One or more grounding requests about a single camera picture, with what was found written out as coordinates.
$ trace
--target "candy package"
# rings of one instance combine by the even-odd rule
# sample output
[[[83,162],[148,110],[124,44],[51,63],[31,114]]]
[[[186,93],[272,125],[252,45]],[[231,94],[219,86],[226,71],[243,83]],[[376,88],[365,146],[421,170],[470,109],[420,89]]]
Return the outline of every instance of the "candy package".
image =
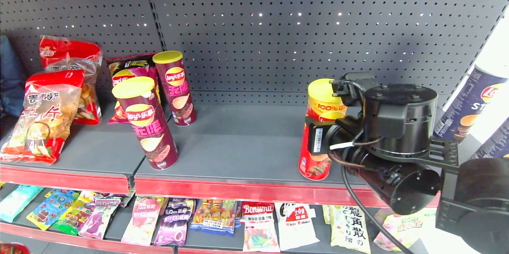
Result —
[[[84,76],[83,70],[32,75],[25,87],[25,109],[0,160],[54,163],[69,136]]]
[[[85,82],[78,102],[74,121],[97,125],[101,121],[101,109],[95,85],[102,63],[102,51],[97,44],[68,38],[42,35],[39,42],[42,67],[47,72],[61,70],[84,70]]]
[[[137,54],[106,59],[109,72],[111,73],[113,86],[128,78],[147,76],[154,80],[156,84],[155,89],[157,98],[159,99],[159,102],[161,102],[159,97],[159,86],[157,83],[157,69],[152,61],[152,56],[154,54],[155,53]],[[118,101],[115,104],[115,114],[109,120],[108,124],[115,123],[129,124],[127,114],[124,109],[122,109]]]
[[[41,230],[47,230],[71,207],[79,194],[74,190],[53,189],[46,194],[46,199],[27,216],[27,219]]]
[[[44,187],[19,185],[2,202],[0,202],[0,219],[12,223],[14,218],[27,207]]]
[[[95,206],[92,203],[94,195],[94,192],[82,191],[71,207],[60,216],[54,227],[66,234],[78,235],[94,210]]]
[[[320,240],[316,238],[311,211],[307,204],[275,203],[281,251],[311,245]]]
[[[243,202],[244,252],[279,253],[278,236],[274,226],[274,204]]]
[[[106,233],[111,216],[120,204],[120,198],[98,198],[94,200],[94,210],[78,232],[79,236],[102,239]]]
[[[380,209],[375,218],[380,223],[383,221],[383,227],[408,248],[420,238],[427,227],[433,227],[435,215],[435,208],[424,208],[410,215],[399,215],[394,214],[391,209]],[[382,233],[379,233],[373,242],[387,251],[401,251]]]
[[[170,243],[183,246],[186,242],[187,221],[191,219],[196,201],[185,198],[173,198],[164,210],[154,245],[162,246]]]
[[[330,205],[330,246],[371,254],[364,213],[356,206]]]
[[[200,200],[190,229],[233,236],[236,210],[235,200]]]
[[[122,243],[149,246],[163,202],[164,198],[160,197],[137,196]]]

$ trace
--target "japanese snack bag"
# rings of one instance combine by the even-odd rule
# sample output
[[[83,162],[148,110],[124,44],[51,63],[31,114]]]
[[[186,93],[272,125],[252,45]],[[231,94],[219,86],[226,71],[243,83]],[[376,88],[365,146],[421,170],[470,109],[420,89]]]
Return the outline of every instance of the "japanese snack bag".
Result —
[[[83,70],[32,75],[25,87],[25,109],[0,160],[56,162],[78,109],[84,77]]]
[[[244,252],[281,252],[274,226],[274,204],[243,202]]]
[[[74,121],[97,125],[101,122],[101,109],[95,91],[97,73],[102,63],[102,51],[91,42],[42,35],[39,43],[42,67],[47,72],[84,70],[78,112]]]
[[[132,218],[122,236],[122,243],[150,245],[163,201],[164,198],[154,196],[136,197]]]
[[[307,204],[275,203],[281,251],[311,245],[316,238],[311,218],[313,212]]]
[[[79,194],[74,190],[53,189],[46,194],[46,199],[27,216],[27,219],[41,230],[47,230],[71,207]]]
[[[12,223],[14,218],[27,207],[44,187],[34,185],[19,185],[2,202],[0,202],[0,219]]]
[[[78,199],[60,216],[54,227],[66,234],[78,235],[94,210],[94,192],[82,191]]]
[[[354,249],[371,254],[364,213],[356,206],[330,205],[330,246]]]

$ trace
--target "barcode sticker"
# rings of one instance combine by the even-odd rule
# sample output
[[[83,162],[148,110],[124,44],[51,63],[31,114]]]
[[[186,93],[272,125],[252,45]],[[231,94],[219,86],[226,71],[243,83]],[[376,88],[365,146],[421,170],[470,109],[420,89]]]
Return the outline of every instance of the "barcode sticker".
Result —
[[[322,134],[323,129],[317,129],[315,133],[315,145],[313,146],[314,153],[319,153],[320,150],[322,149]]]

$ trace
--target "red chip can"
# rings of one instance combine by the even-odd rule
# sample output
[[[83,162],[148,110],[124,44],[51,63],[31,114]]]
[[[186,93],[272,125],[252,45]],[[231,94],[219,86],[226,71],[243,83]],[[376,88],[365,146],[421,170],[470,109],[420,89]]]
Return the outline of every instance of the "red chip can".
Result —
[[[307,112],[309,117],[315,122],[334,121],[337,118],[343,118],[347,113],[347,106],[342,103],[340,97],[332,96],[332,85],[330,79],[322,78],[315,80],[307,87]],[[304,124],[304,134],[302,136],[302,145],[300,147],[299,172],[305,178],[312,181],[320,181],[327,178],[330,171],[331,159],[327,154],[313,155],[309,152],[309,140],[321,142],[325,134],[315,134],[320,138],[309,137],[309,125]]]
[[[189,126],[196,120],[196,111],[182,58],[180,51],[163,51],[155,54],[152,61],[156,64],[175,124]]]

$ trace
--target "potato chip image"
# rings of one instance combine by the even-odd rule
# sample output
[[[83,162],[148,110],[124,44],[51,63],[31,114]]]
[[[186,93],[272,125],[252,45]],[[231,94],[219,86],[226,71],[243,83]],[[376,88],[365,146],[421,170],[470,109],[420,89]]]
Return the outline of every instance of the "potato chip image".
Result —
[[[140,144],[142,144],[142,148],[145,151],[155,151],[159,143],[161,142],[164,135],[156,138],[144,138],[140,140]]]
[[[173,107],[175,107],[176,109],[184,108],[188,99],[189,99],[189,94],[187,94],[186,96],[176,97],[175,99],[173,99],[173,103],[172,103]]]

